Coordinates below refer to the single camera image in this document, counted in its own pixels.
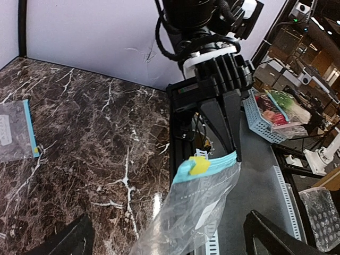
white backdrop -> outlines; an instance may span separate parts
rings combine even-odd
[[[259,22],[243,42],[254,54],[284,0],[263,0]],[[164,89],[183,80],[155,43],[154,0],[29,0],[28,57]],[[165,31],[162,40],[171,49]]]
[[[18,53],[18,1],[0,0],[0,69]]]

marble countertop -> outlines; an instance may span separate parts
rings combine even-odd
[[[94,254],[128,254],[168,193],[166,94],[17,58],[0,71],[0,104],[23,99],[40,157],[0,164],[0,255],[31,250],[83,213]]]

blue wire basket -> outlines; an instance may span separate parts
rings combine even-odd
[[[254,93],[256,93],[256,89],[251,89],[250,96],[246,100],[243,101],[243,106],[245,110],[246,119],[248,121],[248,127],[251,131],[255,132],[259,136],[263,137],[270,143],[281,143],[285,138],[283,138],[279,134],[272,133],[271,125],[268,121],[266,121],[260,112],[259,107],[257,106]]]

plastic wrap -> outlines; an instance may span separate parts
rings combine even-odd
[[[303,126],[289,126],[283,129],[273,129],[272,132],[281,135],[284,138],[292,139],[295,136],[308,135],[307,130]]]
[[[0,104],[0,162],[39,157],[28,100]]]
[[[311,114],[301,107],[291,94],[283,91],[269,90],[268,96],[273,100],[274,104],[285,111],[290,119],[296,118],[302,124],[308,124]]]
[[[256,103],[261,110],[262,117],[269,121],[273,126],[279,127],[288,124],[286,117],[274,105],[270,98],[265,93],[255,95]]]
[[[330,192],[325,188],[301,191],[317,248],[328,252],[340,244],[340,218]]]
[[[187,254],[213,236],[241,163],[236,162],[235,152],[210,162],[208,171],[197,176],[189,176],[190,160],[182,163],[160,212],[130,255]]]

white label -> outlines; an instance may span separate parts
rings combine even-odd
[[[2,146],[12,143],[10,117],[8,115],[0,115],[0,142]]]
[[[215,209],[217,203],[219,202],[219,200],[217,200],[216,202],[208,205],[202,212],[201,217],[199,218],[195,230],[199,229],[201,226],[203,226],[203,224],[206,222],[207,218],[210,216],[211,212]]]

